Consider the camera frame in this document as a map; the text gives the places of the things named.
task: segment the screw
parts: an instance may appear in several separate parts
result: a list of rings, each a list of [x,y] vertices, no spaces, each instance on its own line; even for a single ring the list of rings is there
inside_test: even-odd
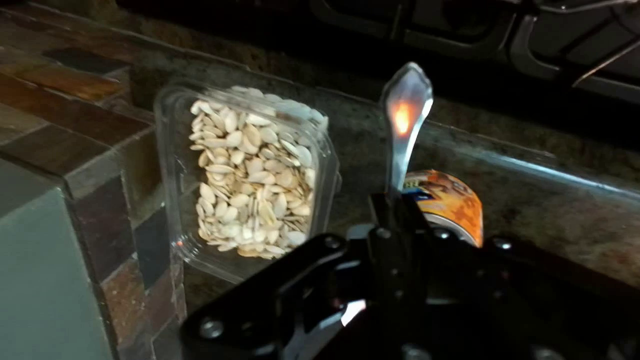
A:
[[[413,344],[404,344],[402,351],[404,360],[431,360],[431,355],[428,352]]]
[[[340,247],[340,241],[333,236],[327,236],[324,239],[324,244],[331,249],[337,249]]]
[[[497,238],[493,240],[493,243],[500,249],[509,250],[511,248],[511,243],[505,239]]]
[[[205,339],[215,339],[222,335],[224,328],[222,322],[205,318],[202,320],[202,325],[200,326],[200,336]]]
[[[437,237],[437,238],[441,238],[441,239],[447,239],[450,237],[451,233],[445,229],[441,229],[441,228],[436,228],[433,229],[433,234]]]
[[[546,347],[536,347],[533,352],[535,360],[564,360],[564,357]]]
[[[385,229],[384,227],[379,227],[378,230],[376,230],[376,235],[383,239],[389,239],[391,237],[391,231]]]

